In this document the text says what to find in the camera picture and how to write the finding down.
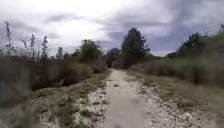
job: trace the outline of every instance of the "leafy tree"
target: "leafy tree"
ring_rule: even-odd
[[[110,49],[106,54],[106,63],[108,67],[111,67],[114,61],[117,61],[120,57],[121,51],[118,48]]]
[[[199,55],[204,47],[204,40],[206,38],[207,36],[203,36],[199,33],[192,34],[189,39],[177,50],[177,56],[193,57],[195,55]]]
[[[145,38],[137,28],[131,28],[128,31],[121,47],[124,66],[129,67],[137,63],[149,53],[150,49],[145,42]]]
[[[100,46],[98,42],[93,40],[83,40],[83,44],[80,46],[80,57],[82,61],[89,63],[95,61],[101,54]]]

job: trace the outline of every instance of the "gray cloud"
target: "gray cloud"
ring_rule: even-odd
[[[85,30],[94,29],[93,34],[96,35],[100,34],[102,36],[102,33],[106,33],[106,36],[108,36],[110,40],[106,40],[104,37],[101,38],[100,36],[96,37],[100,37],[99,41],[103,49],[109,49],[112,47],[120,47],[128,30],[131,27],[137,27],[142,32],[143,36],[146,37],[147,44],[151,47],[152,52],[164,54],[168,51],[176,50],[190,34],[194,32],[214,32],[218,29],[219,24],[224,23],[224,18],[222,17],[224,14],[224,1],[222,0],[141,0],[138,2],[136,1],[136,4],[140,4],[141,6],[132,6],[131,3],[124,4],[121,10],[110,15],[110,18],[105,19],[104,17],[96,18],[85,14],[77,16],[76,14],[79,14],[78,12],[81,11],[78,10],[76,12],[75,9],[74,11],[65,13],[60,11],[45,13],[43,16],[44,18],[40,18],[41,20],[38,20],[36,23],[38,26],[49,27],[47,30],[49,30],[50,33],[42,30],[43,28],[33,26],[33,22],[30,22],[32,18],[30,18],[28,22],[21,22],[23,20],[22,18],[19,21],[9,21],[13,28],[12,38],[16,38],[17,40],[25,38],[29,40],[31,34],[35,34],[37,37],[41,38],[39,39],[41,41],[44,35],[48,35],[49,42],[53,40],[52,43],[49,44],[52,47],[56,48],[60,39],[64,39],[64,42],[67,41],[68,43],[66,44],[68,45],[72,45],[74,42],[77,45],[77,39],[82,37],[82,35],[67,29],[68,27],[73,29],[75,26],[79,27],[77,28],[77,32],[84,28]],[[92,25],[85,26],[88,25],[86,22],[99,25],[102,33],[97,33],[94,27],[89,28]],[[71,33],[74,33],[73,42],[70,38],[68,40],[65,39],[67,37],[65,35],[71,35]],[[4,23],[0,23],[0,41],[7,41]]]
[[[208,7],[206,8],[203,6],[204,2],[211,2],[211,0],[164,1],[168,9],[167,11],[169,11],[171,17],[173,17],[171,21],[166,23],[159,21],[154,22],[153,20],[147,19],[144,15],[135,15],[132,12],[117,14],[110,23],[105,23],[106,27],[103,28],[107,31],[108,36],[113,39],[112,42],[116,42],[116,45],[107,46],[120,47],[120,43],[123,41],[123,37],[127,34],[128,30],[131,27],[137,27],[142,32],[143,36],[146,37],[147,44],[151,47],[152,52],[163,53],[163,51],[175,51],[190,34],[195,32],[214,32],[214,30],[217,30],[219,24],[221,23],[220,21],[224,21],[224,18],[221,17],[221,12],[211,12]],[[224,5],[224,2],[220,2],[218,0],[212,2]],[[210,15],[207,15],[207,18],[212,17],[212,14],[214,13],[218,13],[219,15],[218,17],[213,17],[213,19],[207,19],[210,21],[210,24],[203,19],[199,19],[200,24],[190,22],[191,19],[200,17],[200,14],[195,14],[197,14],[197,11],[201,10],[203,10],[205,14],[208,13],[208,11],[210,12],[208,13]],[[145,8],[140,11],[150,12],[150,8]],[[164,34],[161,34],[160,32],[157,36],[157,31],[149,31],[151,28],[156,27],[158,27],[158,32],[160,32],[160,29],[162,33],[167,29],[168,31],[164,32]]]
[[[49,16],[46,20],[44,20],[44,23],[51,23],[51,22],[61,22],[66,20],[80,20],[84,19],[84,17],[76,16],[74,14],[56,14],[53,16]]]

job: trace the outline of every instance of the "dirt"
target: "dirt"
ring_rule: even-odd
[[[164,103],[155,88],[144,87],[124,71],[112,70],[105,87],[105,97],[109,101],[105,119],[96,127],[216,128],[202,113],[184,112],[173,104]]]
[[[93,128],[217,128],[216,123],[209,120],[206,114],[200,111],[183,111],[174,103],[164,102],[156,86],[144,86],[139,79],[125,71],[111,70],[107,79],[99,77],[96,81],[95,91],[88,91],[86,88],[88,93],[85,97],[77,98],[80,91],[83,92],[79,89],[92,87],[87,86],[86,82],[78,84],[80,86],[41,90],[32,104],[25,106],[35,109],[34,112],[41,115],[37,124],[40,128],[60,128],[62,121],[71,123],[71,126],[79,124],[76,126]],[[99,86],[98,82],[106,82],[106,86]],[[57,112],[53,110],[60,110],[60,113],[52,121],[47,115]],[[13,111],[17,115],[15,119],[10,117],[10,120],[7,120],[6,115],[11,113],[0,111],[0,127],[13,128],[16,125],[11,124],[22,121],[24,128],[34,124],[31,122],[29,125],[30,121],[26,120],[31,119],[32,115]]]

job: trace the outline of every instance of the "ground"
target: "ground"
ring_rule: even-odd
[[[41,89],[0,126],[5,121],[24,128],[218,128],[191,102],[161,91],[157,84],[163,85],[162,80],[147,80],[111,70],[68,87]],[[10,121],[16,118],[20,121],[14,125]]]

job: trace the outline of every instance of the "treeline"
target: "treeline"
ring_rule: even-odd
[[[159,76],[177,77],[195,85],[224,84],[224,25],[213,35],[194,33],[165,57],[150,54],[141,33],[132,28],[121,49],[107,52],[107,65]]]
[[[97,41],[83,40],[72,54],[64,53],[59,47],[55,56],[49,56],[47,36],[43,38],[40,51],[35,48],[40,45],[35,35],[29,41],[20,40],[24,48],[16,48],[12,43],[10,25],[8,22],[5,25],[8,44],[0,50],[1,90],[9,89],[15,94],[21,90],[67,86],[106,70]]]

